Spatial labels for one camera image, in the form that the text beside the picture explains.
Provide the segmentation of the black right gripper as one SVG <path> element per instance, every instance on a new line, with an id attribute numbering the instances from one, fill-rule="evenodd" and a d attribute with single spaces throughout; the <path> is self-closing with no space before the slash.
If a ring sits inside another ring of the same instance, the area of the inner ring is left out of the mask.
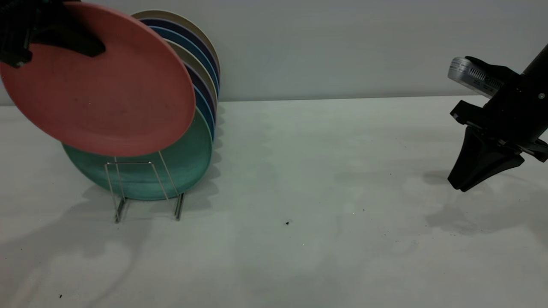
<path id="1" fill-rule="evenodd" d="M 450 114 L 468 126 L 448 177 L 456 190 L 468 191 L 494 175 L 521 166 L 524 158 L 509 148 L 541 162 L 547 160 L 547 143 L 540 140 L 547 129 L 547 77 L 516 75 L 483 107 L 461 100 Z"/>

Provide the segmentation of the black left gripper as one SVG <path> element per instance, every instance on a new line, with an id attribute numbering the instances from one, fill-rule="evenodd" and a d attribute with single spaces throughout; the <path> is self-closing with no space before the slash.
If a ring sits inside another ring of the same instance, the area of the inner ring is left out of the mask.
<path id="1" fill-rule="evenodd" d="M 12 67 L 31 61 L 30 42 L 74 51 L 88 57 L 106 51 L 104 43 L 74 20 L 38 23 L 43 12 L 51 11 L 62 0 L 2 0 L 0 2 L 0 60 Z"/>

